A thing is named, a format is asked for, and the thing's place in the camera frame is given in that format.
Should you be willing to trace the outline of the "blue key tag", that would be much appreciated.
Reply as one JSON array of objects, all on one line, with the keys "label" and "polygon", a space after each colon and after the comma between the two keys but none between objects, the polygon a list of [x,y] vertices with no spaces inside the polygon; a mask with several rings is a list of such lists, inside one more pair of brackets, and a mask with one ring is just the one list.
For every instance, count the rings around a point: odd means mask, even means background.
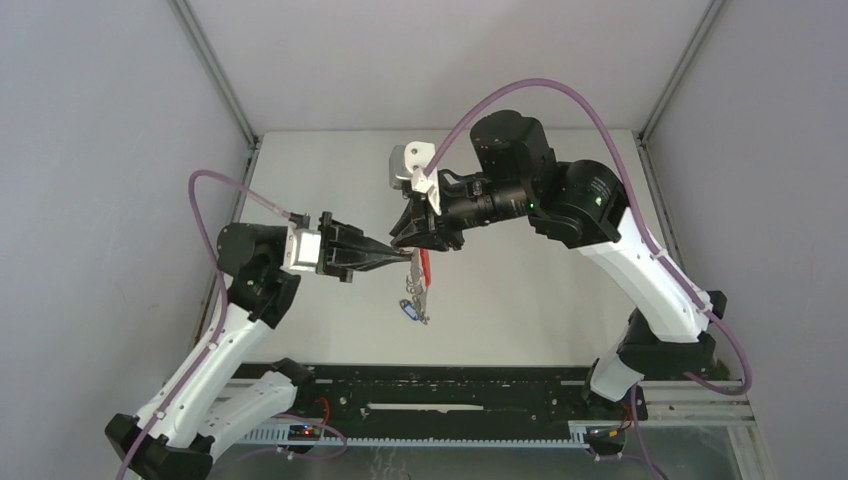
[{"label": "blue key tag", "polygon": [[419,321],[420,317],[414,303],[409,299],[399,301],[401,311],[412,321]]}]

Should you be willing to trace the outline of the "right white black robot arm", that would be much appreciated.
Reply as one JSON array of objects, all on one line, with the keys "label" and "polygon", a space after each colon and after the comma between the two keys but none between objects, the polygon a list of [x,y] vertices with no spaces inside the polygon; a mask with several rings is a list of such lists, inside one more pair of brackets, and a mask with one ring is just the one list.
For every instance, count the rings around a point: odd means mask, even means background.
[{"label": "right white black robot arm", "polygon": [[646,377],[697,373],[710,366],[712,316],[725,297],[693,286],[641,235],[623,182],[594,160],[560,162],[542,124],[512,110],[477,121],[470,132],[480,171],[425,168],[436,148],[414,141],[389,158],[390,186],[407,199],[391,230],[396,248],[458,250],[466,230],[519,217],[535,232],[588,258],[634,302],[619,343],[593,365],[581,392],[585,411],[606,418]]}]

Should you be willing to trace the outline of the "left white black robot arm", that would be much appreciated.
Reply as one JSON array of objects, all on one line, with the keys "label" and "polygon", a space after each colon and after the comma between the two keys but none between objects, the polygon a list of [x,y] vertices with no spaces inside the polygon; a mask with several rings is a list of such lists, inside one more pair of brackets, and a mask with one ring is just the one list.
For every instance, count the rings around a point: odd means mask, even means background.
[{"label": "left white black robot arm", "polygon": [[118,478],[204,479],[233,444],[265,420],[304,416],[316,403],[308,369],[290,359],[223,403],[233,374],[290,310],[305,273],[349,283],[356,272],[410,262],[362,230],[322,214],[287,226],[231,223],[218,234],[213,258],[221,288],[219,319],[161,390],[132,415],[117,414],[105,434],[118,454]]}]

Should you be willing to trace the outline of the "metal key holder red handle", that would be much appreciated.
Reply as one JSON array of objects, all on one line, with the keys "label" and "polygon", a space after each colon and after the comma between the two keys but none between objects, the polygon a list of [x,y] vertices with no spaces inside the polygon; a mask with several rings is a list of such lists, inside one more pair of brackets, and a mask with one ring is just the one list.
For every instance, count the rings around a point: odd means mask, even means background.
[{"label": "metal key holder red handle", "polygon": [[406,291],[420,317],[422,325],[428,325],[430,317],[427,313],[427,297],[431,284],[429,253],[427,250],[414,249],[410,270],[406,277]]}]

